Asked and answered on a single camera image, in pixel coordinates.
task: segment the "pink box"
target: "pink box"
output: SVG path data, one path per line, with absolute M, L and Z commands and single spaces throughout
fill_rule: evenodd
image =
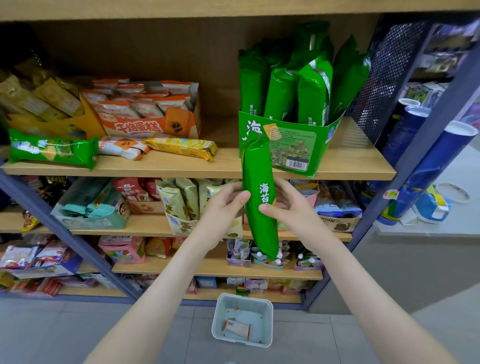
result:
M 105 235 L 100 238 L 98 246 L 114 262 L 144 263 L 146 260 L 143 236 Z

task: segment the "person's left hand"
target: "person's left hand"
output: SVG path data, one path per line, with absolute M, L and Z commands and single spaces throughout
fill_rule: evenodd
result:
M 208 200 L 200 221 L 191 233 L 208 250 L 217 246 L 240 209 L 250 199 L 250 192 L 242 191 L 241 188 L 242 182 L 229 183 Z

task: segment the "tiled floor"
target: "tiled floor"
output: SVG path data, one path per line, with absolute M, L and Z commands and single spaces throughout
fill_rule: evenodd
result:
M 0 364 L 80 364 L 128 308 L 123 304 L 2 299 Z M 273 344 L 261 349 L 214 339 L 214 311 L 181 306 L 158 363 L 379 363 L 353 316 L 275 310 Z M 413 316 L 462 364 L 478 363 L 480 285 Z

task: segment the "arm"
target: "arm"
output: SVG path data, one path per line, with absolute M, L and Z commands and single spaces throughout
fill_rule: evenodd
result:
M 241 182 L 224 187 L 152 286 L 107 333 L 84 364 L 155 363 L 168 328 L 205 254 L 228 230 L 250 198 Z M 118 350 L 132 347 L 133 350 Z
M 289 210 L 267 204 L 259 210 L 286 223 L 304 246 L 322 259 L 382 363 L 458 364 L 373 280 L 292 185 L 277 178 L 275 183 L 277 201 Z

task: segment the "person's right hand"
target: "person's right hand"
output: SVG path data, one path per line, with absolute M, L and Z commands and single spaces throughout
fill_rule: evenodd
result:
M 286 205 L 288 210 L 262 204 L 258 206 L 259 211 L 286 224 L 307 249 L 314 249 L 313 243 L 322 235 L 331 234 L 307 199 L 289 182 L 275 177 L 275 191 L 277 202 Z

